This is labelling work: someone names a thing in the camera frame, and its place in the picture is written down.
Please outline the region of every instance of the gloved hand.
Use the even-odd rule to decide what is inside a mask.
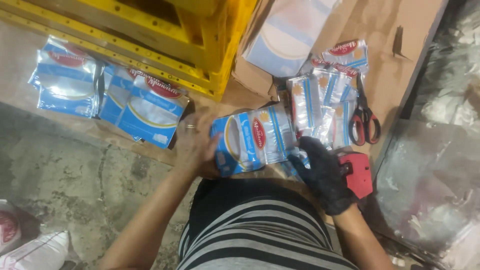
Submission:
[[[303,162],[293,155],[289,155],[288,160],[313,195],[320,199],[325,213],[330,216],[341,214],[356,196],[342,180],[336,156],[328,153],[318,139],[301,137],[299,142],[300,149],[307,152],[311,169],[305,168]]]

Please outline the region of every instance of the striped shirt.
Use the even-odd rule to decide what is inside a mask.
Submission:
[[[287,202],[258,197],[226,211],[196,236],[182,233],[178,270],[351,270],[322,222]]]

